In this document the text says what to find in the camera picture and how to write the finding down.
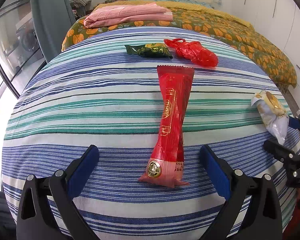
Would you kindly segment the white pastry wrapper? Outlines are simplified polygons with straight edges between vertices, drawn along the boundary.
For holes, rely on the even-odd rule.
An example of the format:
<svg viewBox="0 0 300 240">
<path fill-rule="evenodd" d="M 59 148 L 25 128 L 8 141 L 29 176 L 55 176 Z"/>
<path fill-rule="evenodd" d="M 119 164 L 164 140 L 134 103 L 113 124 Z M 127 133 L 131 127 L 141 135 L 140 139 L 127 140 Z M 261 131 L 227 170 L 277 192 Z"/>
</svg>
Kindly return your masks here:
<svg viewBox="0 0 300 240">
<path fill-rule="evenodd" d="M 280 145 L 285 143 L 289 116 L 282 103 L 267 90 L 255 93 L 251 105 L 256 106 L 267 131 Z"/>
</svg>

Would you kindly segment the long red snack wrapper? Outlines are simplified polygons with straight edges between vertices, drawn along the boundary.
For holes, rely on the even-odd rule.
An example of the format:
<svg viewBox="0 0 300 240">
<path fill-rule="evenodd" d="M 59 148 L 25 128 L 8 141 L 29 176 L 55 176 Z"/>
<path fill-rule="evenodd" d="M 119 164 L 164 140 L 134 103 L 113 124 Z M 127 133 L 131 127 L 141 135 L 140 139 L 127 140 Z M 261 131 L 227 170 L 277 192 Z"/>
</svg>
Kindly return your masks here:
<svg viewBox="0 0 300 240">
<path fill-rule="evenodd" d="M 183 181 L 183 121 L 190 97 L 194 69 L 183 66 L 157 66 L 164 109 L 158 133 L 141 182 L 174 188 L 189 185 Z"/>
</svg>

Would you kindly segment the red plastic bag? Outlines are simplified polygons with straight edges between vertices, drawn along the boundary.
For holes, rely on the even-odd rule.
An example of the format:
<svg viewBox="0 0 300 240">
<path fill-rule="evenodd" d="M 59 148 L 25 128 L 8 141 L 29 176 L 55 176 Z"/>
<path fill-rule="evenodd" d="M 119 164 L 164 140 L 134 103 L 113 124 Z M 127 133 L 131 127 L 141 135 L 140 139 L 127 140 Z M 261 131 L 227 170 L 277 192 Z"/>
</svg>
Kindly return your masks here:
<svg viewBox="0 0 300 240">
<path fill-rule="evenodd" d="M 217 55 L 203 47 L 199 41 L 187 42 L 185 39 L 175 38 L 164 39 L 164 43 L 173 48 L 179 57 L 190 60 L 193 64 L 201 67 L 216 67 L 218 64 Z"/>
</svg>

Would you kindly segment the dark green snack packet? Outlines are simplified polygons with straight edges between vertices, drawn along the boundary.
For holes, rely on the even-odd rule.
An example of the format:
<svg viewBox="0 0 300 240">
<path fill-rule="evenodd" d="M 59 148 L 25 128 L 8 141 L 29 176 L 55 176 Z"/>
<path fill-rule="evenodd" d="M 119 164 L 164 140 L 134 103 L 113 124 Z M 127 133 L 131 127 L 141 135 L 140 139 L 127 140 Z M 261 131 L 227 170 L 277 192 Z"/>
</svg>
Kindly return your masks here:
<svg viewBox="0 0 300 240">
<path fill-rule="evenodd" d="M 138 55 L 146 58 L 167 58 L 173 59 L 168 47 L 164 43 L 148 43 L 139 46 L 125 45 L 129 55 Z"/>
</svg>

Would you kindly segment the white wardrobe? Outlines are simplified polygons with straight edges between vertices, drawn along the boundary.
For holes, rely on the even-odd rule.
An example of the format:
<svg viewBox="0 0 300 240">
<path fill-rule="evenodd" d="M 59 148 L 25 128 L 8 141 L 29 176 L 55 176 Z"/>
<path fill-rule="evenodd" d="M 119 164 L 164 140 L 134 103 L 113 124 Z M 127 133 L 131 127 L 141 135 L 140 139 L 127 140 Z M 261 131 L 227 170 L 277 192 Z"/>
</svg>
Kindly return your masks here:
<svg viewBox="0 0 300 240">
<path fill-rule="evenodd" d="M 298 78 L 289 91 L 300 110 L 300 9 L 293 0 L 233 0 L 232 12 L 284 52 Z"/>
</svg>

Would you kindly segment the washing machine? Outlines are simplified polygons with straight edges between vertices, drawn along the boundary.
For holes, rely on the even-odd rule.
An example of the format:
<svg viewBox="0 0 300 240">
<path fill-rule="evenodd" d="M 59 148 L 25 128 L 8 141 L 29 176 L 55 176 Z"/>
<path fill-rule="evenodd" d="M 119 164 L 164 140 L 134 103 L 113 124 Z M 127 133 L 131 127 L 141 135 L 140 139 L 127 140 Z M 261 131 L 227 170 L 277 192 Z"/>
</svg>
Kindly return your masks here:
<svg viewBox="0 0 300 240">
<path fill-rule="evenodd" d="M 17 29 L 14 46 L 24 56 L 33 55 L 39 48 L 32 21 L 26 22 Z"/>
</svg>

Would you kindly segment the orange floral green quilt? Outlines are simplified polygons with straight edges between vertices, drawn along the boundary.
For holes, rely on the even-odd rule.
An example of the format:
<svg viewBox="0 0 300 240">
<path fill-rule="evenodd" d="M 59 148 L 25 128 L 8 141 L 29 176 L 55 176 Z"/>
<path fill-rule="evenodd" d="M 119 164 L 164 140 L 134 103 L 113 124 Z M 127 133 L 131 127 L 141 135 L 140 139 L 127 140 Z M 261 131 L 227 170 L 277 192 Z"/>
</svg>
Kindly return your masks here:
<svg viewBox="0 0 300 240">
<path fill-rule="evenodd" d="M 147 0 L 101 4 L 93 11 L 111 5 L 147 3 L 156 3 L 169 9 L 173 14 L 173 21 L 134 21 L 109 27 L 86 28 L 83 22 L 89 15 L 83 16 L 66 33 L 61 50 L 66 50 L 87 38 L 111 30 L 145 26 L 175 27 L 195 31 L 220 40 L 237 49 L 261 67 L 277 86 L 296 87 L 298 78 L 289 58 L 277 46 L 259 34 L 252 24 L 226 12 L 191 3 Z"/>
</svg>

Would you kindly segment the grey blue curtain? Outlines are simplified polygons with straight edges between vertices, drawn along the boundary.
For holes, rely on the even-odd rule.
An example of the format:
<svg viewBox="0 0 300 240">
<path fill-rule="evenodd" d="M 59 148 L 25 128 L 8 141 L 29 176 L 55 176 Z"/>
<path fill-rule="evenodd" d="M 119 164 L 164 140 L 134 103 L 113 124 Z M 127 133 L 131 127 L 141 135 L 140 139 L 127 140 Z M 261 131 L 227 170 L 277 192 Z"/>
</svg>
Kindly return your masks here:
<svg viewBox="0 0 300 240">
<path fill-rule="evenodd" d="M 60 52 L 62 42 L 75 23 L 69 0 L 31 0 L 33 25 L 45 61 Z"/>
</svg>

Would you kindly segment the pink folded cloth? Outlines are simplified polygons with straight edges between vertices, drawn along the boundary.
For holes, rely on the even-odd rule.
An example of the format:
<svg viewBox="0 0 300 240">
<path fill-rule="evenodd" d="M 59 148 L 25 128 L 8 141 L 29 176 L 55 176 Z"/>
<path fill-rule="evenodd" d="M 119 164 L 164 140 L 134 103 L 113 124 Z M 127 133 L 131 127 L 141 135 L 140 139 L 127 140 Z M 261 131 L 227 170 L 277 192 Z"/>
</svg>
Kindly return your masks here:
<svg viewBox="0 0 300 240">
<path fill-rule="evenodd" d="M 156 3 L 111 5 L 93 11 L 83 24 L 86 28 L 99 28 L 134 21 L 172 22 L 173 14 Z"/>
</svg>

